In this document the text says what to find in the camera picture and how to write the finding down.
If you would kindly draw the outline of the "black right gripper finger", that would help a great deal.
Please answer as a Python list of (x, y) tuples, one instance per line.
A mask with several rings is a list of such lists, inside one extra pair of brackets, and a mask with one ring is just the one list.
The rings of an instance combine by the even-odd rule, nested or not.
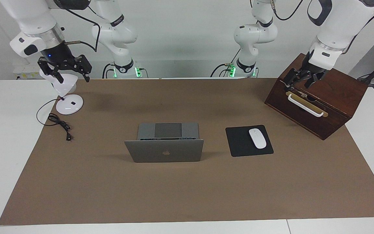
[(51, 68), (49, 66), (49, 63), (48, 61), (46, 60), (46, 58), (39, 58), (38, 59), (38, 65), (40, 67), (40, 69), (43, 71), (43, 73), (45, 75), (50, 75), (52, 77), (55, 77), (58, 82), (60, 84), (62, 84), (64, 82), (64, 78), (62, 77), (62, 75), (58, 72), (58, 68), (55, 67), (55, 68)]
[(76, 57), (77, 72), (83, 75), (86, 82), (90, 81), (90, 73), (92, 72), (92, 65), (85, 55)]

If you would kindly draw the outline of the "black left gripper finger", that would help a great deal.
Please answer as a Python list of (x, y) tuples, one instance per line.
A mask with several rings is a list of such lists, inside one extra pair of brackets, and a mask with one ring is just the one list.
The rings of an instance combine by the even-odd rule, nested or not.
[(299, 75), (300, 75), (299, 69), (292, 68), (288, 71), (288, 73), (284, 77), (285, 92), (292, 90), (294, 84), (298, 83)]
[(309, 89), (314, 83), (316, 83), (319, 80), (318, 73), (307, 72), (306, 77), (307, 77), (307, 81), (305, 83), (306, 89)]

